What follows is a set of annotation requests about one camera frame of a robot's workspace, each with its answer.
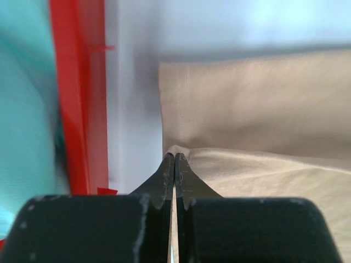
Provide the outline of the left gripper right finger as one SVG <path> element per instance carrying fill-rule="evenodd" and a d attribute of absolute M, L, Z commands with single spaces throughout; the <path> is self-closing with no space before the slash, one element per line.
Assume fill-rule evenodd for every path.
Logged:
<path fill-rule="evenodd" d="M 224 198 L 175 156 L 180 262 L 341 262 L 317 206 L 304 198 Z"/>

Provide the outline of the beige t shirt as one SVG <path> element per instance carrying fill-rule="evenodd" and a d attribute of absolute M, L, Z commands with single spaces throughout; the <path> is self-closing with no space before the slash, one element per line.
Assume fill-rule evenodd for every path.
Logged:
<path fill-rule="evenodd" d="M 158 70 L 163 150 L 224 197 L 303 197 L 350 262 L 350 51 Z"/>

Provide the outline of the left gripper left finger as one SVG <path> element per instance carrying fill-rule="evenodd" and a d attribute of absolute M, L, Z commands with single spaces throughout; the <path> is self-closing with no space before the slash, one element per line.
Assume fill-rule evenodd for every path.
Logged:
<path fill-rule="evenodd" d="M 174 156 L 128 195 L 47 195 L 20 209 L 1 262 L 169 262 Z"/>

